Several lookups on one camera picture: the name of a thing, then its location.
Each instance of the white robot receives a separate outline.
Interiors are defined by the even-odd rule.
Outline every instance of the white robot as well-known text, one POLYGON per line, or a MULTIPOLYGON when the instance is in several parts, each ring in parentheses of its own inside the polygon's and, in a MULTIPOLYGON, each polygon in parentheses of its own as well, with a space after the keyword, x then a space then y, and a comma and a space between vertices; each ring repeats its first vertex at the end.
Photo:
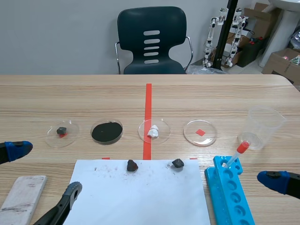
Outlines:
MULTIPOLYGON (((211 64, 209 63, 209 58, 210 54, 213 51, 214 47, 212 47, 212 38, 214 35, 214 29, 216 25, 223 25, 224 21, 227 18, 227 12, 228 9, 226 8, 221 8, 219 11, 219 16, 218 17, 213 17, 211 19, 210 23, 210 29, 208 32, 208 37, 206 39, 206 47, 204 50, 204 59, 203 59, 203 66, 205 68, 211 67, 211 64)), ((238 50, 238 46, 240 43, 240 37, 241 37, 241 31, 243 30, 243 27, 245 26, 246 23, 246 17, 241 16, 242 9, 241 8, 236 8, 234 12, 234 16, 232 19, 232 24, 237 26, 235 36, 231 45, 231 51, 229 53, 229 56, 226 58, 225 62, 228 66, 232 67, 233 63, 232 60, 238 50)))

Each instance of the white sink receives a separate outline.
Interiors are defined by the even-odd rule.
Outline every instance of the white sink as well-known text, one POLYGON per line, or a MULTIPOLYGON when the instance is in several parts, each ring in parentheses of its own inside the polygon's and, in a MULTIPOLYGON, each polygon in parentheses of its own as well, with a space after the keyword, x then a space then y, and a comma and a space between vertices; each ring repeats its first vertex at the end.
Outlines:
POLYGON ((259 62, 259 66, 261 67, 266 65, 273 52, 286 48, 300 19, 300 0, 269 0, 269 2, 275 7, 283 9, 283 15, 268 47, 263 53, 261 61, 259 62))
POLYGON ((269 0, 269 2, 277 8, 293 12, 300 12, 299 0, 269 0))

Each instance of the small rock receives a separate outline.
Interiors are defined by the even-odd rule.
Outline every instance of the small rock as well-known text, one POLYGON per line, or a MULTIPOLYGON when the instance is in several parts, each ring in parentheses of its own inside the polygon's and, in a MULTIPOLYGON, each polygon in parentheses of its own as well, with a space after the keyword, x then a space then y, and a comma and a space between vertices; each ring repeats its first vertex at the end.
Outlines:
POLYGON ((176 168, 182 168, 182 167, 184 167, 184 163, 183 163, 183 161, 180 158, 174 160, 172 163, 173 163, 173 165, 176 168))
POLYGON ((158 137, 158 130, 156 130, 156 129, 151 129, 151 130, 149 130, 147 136, 150 136, 150 137, 152 137, 152 138, 158 137))
POLYGON ((127 171, 129 172, 134 172, 138 169, 139 167, 137 166, 137 164, 133 161, 133 160, 128 160, 127 162, 127 171))
POLYGON ((65 135, 67 133, 67 128, 66 127, 60 127, 56 130, 58 135, 65 135))

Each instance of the pipette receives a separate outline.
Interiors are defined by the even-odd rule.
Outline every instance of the pipette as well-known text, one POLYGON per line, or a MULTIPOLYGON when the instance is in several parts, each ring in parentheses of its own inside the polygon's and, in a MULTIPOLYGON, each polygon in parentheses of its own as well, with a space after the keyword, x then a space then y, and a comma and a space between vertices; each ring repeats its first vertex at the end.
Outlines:
POLYGON ((236 149, 234 156, 232 156, 230 160, 225 164, 224 168, 229 168, 231 164, 240 156, 240 154, 243 154, 249 148, 249 146, 249 142, 242 142, 236 149))

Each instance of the white paper sheet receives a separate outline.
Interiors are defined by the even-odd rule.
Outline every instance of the white paper sheet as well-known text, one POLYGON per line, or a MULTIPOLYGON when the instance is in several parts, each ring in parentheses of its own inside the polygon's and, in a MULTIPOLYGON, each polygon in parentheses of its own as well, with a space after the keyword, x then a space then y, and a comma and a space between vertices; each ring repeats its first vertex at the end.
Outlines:
POLYGON ((78 160, 71 182, 82 192, 64 225, 210 225, 197 160, 78 160))

